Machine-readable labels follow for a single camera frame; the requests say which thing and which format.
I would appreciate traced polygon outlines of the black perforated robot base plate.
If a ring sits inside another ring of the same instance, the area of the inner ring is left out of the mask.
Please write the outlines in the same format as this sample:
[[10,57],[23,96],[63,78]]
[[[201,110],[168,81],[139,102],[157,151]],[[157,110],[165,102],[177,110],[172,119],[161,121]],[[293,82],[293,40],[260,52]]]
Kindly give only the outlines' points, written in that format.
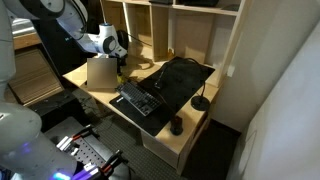
[[70,180],[134,180],[135,174],[127,166],[122,151],[112,152],[104,146],[91,125],[82,126],[68,117],[45,135],[81,164],[81,169]]

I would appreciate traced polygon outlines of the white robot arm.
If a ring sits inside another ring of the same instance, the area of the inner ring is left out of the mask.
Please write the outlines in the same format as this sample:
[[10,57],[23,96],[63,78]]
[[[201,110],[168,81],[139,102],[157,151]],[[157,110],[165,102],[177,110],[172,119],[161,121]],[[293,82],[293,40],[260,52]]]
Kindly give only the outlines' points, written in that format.
[[[16,73],[12,24],[15,19],[54,20],[85,52],[123,58],[115,27],[99,25],[97,34],[87,28],[87,11],[80,0],[0,0],[0,88],[5,92]],[[0,100],[0,165],[22,180],[54,180],[58,174],[73,178],[80,163],[59,150],[41,132],[41,117],[17,101]]]

